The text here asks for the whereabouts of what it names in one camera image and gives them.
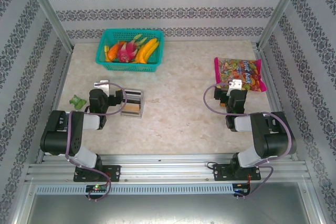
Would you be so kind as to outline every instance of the candy bag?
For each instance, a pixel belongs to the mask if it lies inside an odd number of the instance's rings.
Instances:
[[[260,77],[261,60],[236,60],[215,58],[216,82],[239,79],[243,90],[264,92],[267,90]]]

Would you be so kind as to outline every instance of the teal plastic basket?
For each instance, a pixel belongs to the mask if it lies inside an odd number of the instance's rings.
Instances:
[[[157,38],[159,46],[152,53],[147,61],[147,64],[140,63],[120,63],[120,62],[105,62],[104,46],[111,48],[119,41],[130,42],[134,36],[142,34],[141,40],[147,37],[144,43],[150,39]],[[163,32],[159,30],[139,30],[139,29],[106,29],[100,39],[96,63],[103,65],[107,70],[113,71],[137,71],[137,72],[155,72],[158,65],[161,64],[163,56]]]

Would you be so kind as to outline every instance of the patterned wallpaper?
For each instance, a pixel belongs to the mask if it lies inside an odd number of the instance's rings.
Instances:
[[[50,0],[71,40],[98,42],[106,28],[164,31],[166,40],[256,42],[279,0]]]
[[[0,223],[33,163],[68,53],[37,0],[0,0]]]
[[[327,223],[336,223],[335,0],[291,0],[263,48]]]

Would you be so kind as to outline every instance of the table surface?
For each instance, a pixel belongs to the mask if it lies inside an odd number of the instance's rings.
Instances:
[[[215,83],[214,58],[255,59],[250,41],[172,41],[155,73],[108,71],[95,63],[98,44],[76,44],[59,110],[71,111],[76,94],[89,101],[93,83],[110,80],[122,87],[144,91],[141,119],[109,116],[100,131],[84,131],[83,144],[97,154],[234,153],[252,146],[250,132],[231,132],[225,117],[211,112],[203,93]],[[209,105],[219,111],[213,91]],[[120,106],[110,107],[108,112]],[[248,92],[245,111],[270,111],[266,93]]]

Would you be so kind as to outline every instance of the marble tabletop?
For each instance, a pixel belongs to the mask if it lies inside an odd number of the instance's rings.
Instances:
[[[84,131],[82,143],[91,151],[234,153],[252,146],[251,133],[231,132],[225,117],[211,112],[203,103],[205,89],[215,83],[214,58],[255,59],[250,41],[165,42],[162,63],[154,73],[108,71],[95,63],[97,48],[98,44],[75,45],[58,109],[73,110],[69,100],[74,94],[89,101],[89,91],[99,80],[143,90],[145,106],[141,119],[117,114],[107,118],[102,130]],[[213,99],[213,91],[207,101],[212,108],[225,112]],[[110,107],[108,112],[119,107]],[[245,111],[270,111],[266,93],[248,92]]]

